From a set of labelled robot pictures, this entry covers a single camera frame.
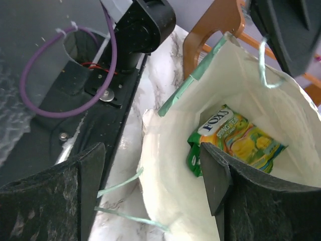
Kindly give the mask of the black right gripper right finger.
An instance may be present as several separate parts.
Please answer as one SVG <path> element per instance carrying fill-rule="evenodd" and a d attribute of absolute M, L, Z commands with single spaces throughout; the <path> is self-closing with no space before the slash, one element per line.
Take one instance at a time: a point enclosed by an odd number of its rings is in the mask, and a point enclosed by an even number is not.
<path fill-rule="evenodd" d="M 210 143 L 200 163 L 220 240 L 320 240 L 320 189 L 273 177 Z"/>

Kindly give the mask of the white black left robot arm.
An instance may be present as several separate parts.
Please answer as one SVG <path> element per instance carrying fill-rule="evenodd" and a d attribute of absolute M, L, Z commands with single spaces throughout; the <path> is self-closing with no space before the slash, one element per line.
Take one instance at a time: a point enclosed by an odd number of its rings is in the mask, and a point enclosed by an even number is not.
<path fill-rule="evenodd" d="M 155 51 L 176 25 L 167 1 L 102 1 L 102 6 L 116 24 L 117 69 L 123 72 L 136 66 L 139 54 Z M 248 1 L 247 7 L 282 71 L 292 77 L 304 74 L 320 41 L 320 1 Z M 184 41 L 184 76 L 196 69 L 212 34 L 229 32 L 238 38 L 244 27 L 240 1 L 214 1 Z"/>

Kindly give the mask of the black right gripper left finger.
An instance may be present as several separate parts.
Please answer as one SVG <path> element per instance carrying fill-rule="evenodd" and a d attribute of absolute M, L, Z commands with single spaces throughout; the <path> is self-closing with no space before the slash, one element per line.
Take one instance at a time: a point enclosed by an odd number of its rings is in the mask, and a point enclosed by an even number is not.
<path fill-rule="evenodd" d="M 1 187 L 1 240 L 88 240 L 104 162 L 98 143 Z"/>

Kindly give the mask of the green paper gift bag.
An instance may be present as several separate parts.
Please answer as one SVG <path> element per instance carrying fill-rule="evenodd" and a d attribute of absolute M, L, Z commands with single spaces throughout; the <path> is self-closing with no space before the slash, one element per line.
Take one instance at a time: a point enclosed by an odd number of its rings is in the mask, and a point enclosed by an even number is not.
<path fill-rule="evenodd" d="M 135 174 L 98 193 L 92 240 L 320 240 L 320 113 L 225 33 L 142 117 Z"/>

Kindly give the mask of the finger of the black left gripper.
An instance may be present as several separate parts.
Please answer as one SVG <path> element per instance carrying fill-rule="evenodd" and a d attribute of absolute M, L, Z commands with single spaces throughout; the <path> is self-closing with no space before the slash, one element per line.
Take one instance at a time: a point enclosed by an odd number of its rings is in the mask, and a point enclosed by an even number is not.
<path fill-rule="evenodd" d="M 282 71 L 303 75 L 320 42 L 320 0 L 255 0 L 247 7 Z"/>

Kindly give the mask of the yellow green Fox's candy bag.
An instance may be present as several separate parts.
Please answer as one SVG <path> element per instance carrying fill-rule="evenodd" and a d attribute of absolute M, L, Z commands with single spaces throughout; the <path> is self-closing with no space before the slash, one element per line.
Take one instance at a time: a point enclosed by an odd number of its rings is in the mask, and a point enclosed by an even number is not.
<path fill-rule="evenodd" d="M 286 149 L 262 129 L 229 106 L 222 105 L 188 138 L 191 150 L 187 165 L 191 172 L 203 175 L 200 163 L 201 143 L 211 143 L 230 156 L 265 173 L 270 173 L 273 160 Z"/>

